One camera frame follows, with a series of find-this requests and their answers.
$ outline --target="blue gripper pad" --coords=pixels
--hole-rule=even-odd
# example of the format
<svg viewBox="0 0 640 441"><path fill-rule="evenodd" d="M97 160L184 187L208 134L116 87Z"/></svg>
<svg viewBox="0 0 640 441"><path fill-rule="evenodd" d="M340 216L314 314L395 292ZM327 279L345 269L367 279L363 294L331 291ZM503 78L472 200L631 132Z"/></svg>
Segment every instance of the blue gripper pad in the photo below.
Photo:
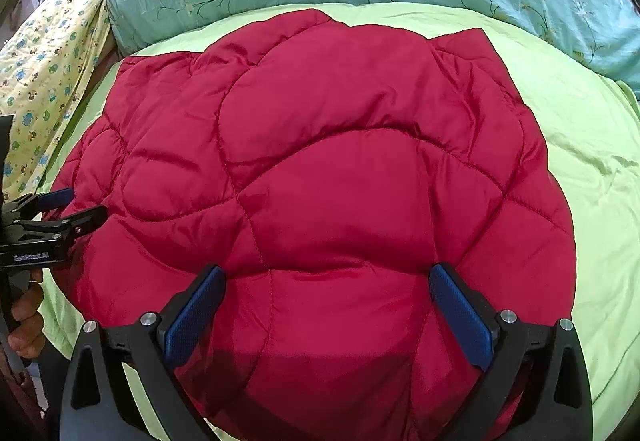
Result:
<svg viewBox="0 0 640 441"><path fill-rule="evenodd" d="M161 312L162 320L169 318L167 315L175 316L172 323L169 318L168 328L161 335L164 341L160 347L167 368L175 369L187 363L204 329L222 303L225 288L226 278L222 268L207 268L185 292L178 293L165 306Z"/></svg>
<svg viewBox="0 0 640 441"><path fill-rule="evenodd" d="M494 358L491 332L440 264L431 268L429 289L468 362L486 371Z"/></svg>
<svg viewBox="0 0 640 441"><path fill-rule="evenodd" d="M55 208L67 206L74 199L72 188L63 188L38 197L38 212L48 212Z"/></svg>

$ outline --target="black bracket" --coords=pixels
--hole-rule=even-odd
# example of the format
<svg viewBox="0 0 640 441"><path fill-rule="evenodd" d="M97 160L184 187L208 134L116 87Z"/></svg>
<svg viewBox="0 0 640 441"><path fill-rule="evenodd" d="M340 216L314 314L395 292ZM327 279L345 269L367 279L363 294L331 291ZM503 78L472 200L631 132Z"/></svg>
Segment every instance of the black bracket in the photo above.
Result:
<svg viewBox="0 0 640 441"><path fill-rule="evenodd" d="M0 116L0 161L9 151L13 116ZM74 241L95 231L107 220L107 209L97 206L61 221L34 221L40 212L67 206L74 198L71 188L48 194L25 194L2 205L0 216L0 345L9 367L18 378L30 363L9 347L7 336L20 324L11 313L14 301L27 289L30 272L39 267L63 267Z"/></svg>
<svg viewBox="0 0 640 441"><path fill-rule="evenodd" d="M60 416L64 441L150 441L123 363L133 365L172 441L218 437L194 408L173 370L187 362L225 294L219 267L201 272L161 312L144 313L129 326L84 324L66 376Z"/></svg>
<svg viewBox="0 0 640 441"><path fill-rule="evenodd" d="M571 320L549 327L521 322L511 310L497 313L448 264L435 265L429 283L467 360L484 371L437 441L485 440L519 374L527 383L500 441L592 440L589 377Z"/></svg>

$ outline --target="yellow patterned blanket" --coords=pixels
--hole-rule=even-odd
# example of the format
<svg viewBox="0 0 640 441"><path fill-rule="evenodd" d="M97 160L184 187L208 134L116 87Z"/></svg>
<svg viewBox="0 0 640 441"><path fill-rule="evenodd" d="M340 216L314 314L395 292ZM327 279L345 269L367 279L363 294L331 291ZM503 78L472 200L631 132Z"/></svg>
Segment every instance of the yellow patterned blanket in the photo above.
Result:
<svg viewBox="0 0 640 441"><path fill-rule="evenodd" d="M0 51L0 114L15 114L4 200L34 191L107 40L105 0L46 0Z"/></svg>

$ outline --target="bed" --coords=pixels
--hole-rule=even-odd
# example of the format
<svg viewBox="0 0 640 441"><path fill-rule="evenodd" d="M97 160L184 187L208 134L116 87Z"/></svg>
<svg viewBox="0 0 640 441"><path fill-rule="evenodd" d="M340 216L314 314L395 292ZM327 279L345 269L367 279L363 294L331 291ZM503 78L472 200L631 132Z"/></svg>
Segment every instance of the bed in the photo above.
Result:
<svg viewBox="0 0 640 441"><path fill-rule="evenodd" d="M305 7L274 7L236 15L139 54L201 51L251 21ZM468 10L407 3L362 7L321 4L316 8L349 25L385 24L426 37L482 28L489 36L536 115L548 144L549 169L561 184L574 217L578 279L572 318L590 373L594 439L606 439L640 385L640 316L630 312L637 309L640 294L636 277L640 247L635 231L636 209L640 208L640 111L631 89L623 82L598 76L523 30ZM66 155L100 114L117 69L118 65L113 66L83 100L49 164L43 190L50 187ZM538 70L547 74L540 76ZM50 277L46 288L47 335L69 355L82 317L69 307ZM144 403L140 392L137 397ZM152 424L154 433L160 432L158 428L158 423Z"/></svg>
<svg viewBox="0 0 640 441"><path fill-rule="evenodd" d="M313 4L295 4L300 2ZM640 392L640 313L635 312L640 309L640 17L633 3L107 0L106 5L123 54L143 56L202 51L254 20L309 6L350 26L382 24L428 38L467 28L486 32L539 122L548 145L549 170L573 214L577 293L572 318L590 373L594 439L607 439ZM43 192L100 115L118 68L119 63L101 79L102 73L96 73L90 81L97 84L95 89L66 113L59 143L42 164L46 170L38 182ZM50 274L45 285L46 334L70 356L83 319ZM135 372L129 371L129 376L150 431L163 439Z"/></svg>

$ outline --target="green bed sheet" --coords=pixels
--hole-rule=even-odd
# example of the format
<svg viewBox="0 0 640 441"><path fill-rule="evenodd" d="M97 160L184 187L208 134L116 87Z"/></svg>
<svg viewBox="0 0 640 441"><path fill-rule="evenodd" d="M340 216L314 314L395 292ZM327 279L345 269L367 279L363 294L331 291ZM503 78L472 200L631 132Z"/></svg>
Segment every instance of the green bed sheet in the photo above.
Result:
<svg viewBox="0 0 640 441"><path fill-rule="evenodd" d="M203 51L249 22L309 7L290 5L236 15L137 54ZM476 12L408 3L314 7L350 26L383 24L428 38L467 28L486 32L538 119L548 144L549 170L571 207L578 259L572 318L590 375L594 439L605 440L640 391L640 111L629 87L593 73L519 28ZM118 66L76 111L49 163L44 191L84 130L100 115ZM70 356L82 317L50 274L45 287L46 334ZM139 381L133 371L129 375L148 426L165 439Z"/></svg>

